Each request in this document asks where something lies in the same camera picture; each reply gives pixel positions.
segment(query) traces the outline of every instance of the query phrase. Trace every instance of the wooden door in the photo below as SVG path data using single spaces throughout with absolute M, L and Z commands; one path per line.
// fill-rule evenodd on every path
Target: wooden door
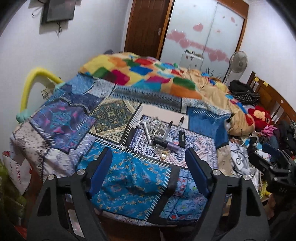
M 156 58 L 170 0 L 134 0 L 125 51 Z

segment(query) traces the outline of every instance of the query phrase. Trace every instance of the wooden bed frame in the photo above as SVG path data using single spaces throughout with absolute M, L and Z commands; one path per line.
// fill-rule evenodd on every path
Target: wooden bed frame
M 267 82 L 261 80 L 252 72 L 247 82 L 255 93 L 260 94 L 259 105 L 270 112 L 274 125 L 279 124 L 282 120 L 290 123 L 296 121 L 296 112 L 289 103 Z

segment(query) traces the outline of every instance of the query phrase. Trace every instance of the sliding wardrobe door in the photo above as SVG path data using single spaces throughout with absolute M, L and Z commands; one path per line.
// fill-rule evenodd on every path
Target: sliding wardrobe door
M 186 49 L 202 54 L 216 7 L 214 0 L 175 0 L 160 61 L 179 64 Z
M 218 3 L 203 53 L 202 72 L 209 68 L 210 72 L 213 72 L 213 77 L 223 80 L 229 66 L 229 58 L 237 47 L 243 22 L 242 17 Z

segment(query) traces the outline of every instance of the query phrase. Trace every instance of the yellow flexible tube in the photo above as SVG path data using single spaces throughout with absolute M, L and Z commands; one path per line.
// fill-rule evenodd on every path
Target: yellow flexible tube
M 33 81 L 37 75 L 45 76 L 55 82 L 56 84 L 61 84 L 63 81 L 55 76 L 53 73 L 49 72 L 48 70 L 44 68 L 37 67 L 35 69 L 32 69 L 30 73 L 28 74 L 26 81 L 25 81 L 25 86 L 24 86 L 24 91 L 22 93 L 22 100 L 21 100 L 21 105 L 20 105 L 20 112 L 22 112 L 24 109 L 27 108 L 28 105 L 28 98 L 29 94 L 31 91 L 31 87 L 33 85 Z

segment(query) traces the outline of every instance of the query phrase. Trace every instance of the pink clothing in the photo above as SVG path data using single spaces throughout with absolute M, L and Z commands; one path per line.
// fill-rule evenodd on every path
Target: pink clothing
M 260 133 L 261 135 L 270 138 L 271 136 L 274 135 L 274 130 L 277 130 L 277 128 L 273 125 L 270 125 L 270 126 L 264 127 L 264 129 Z

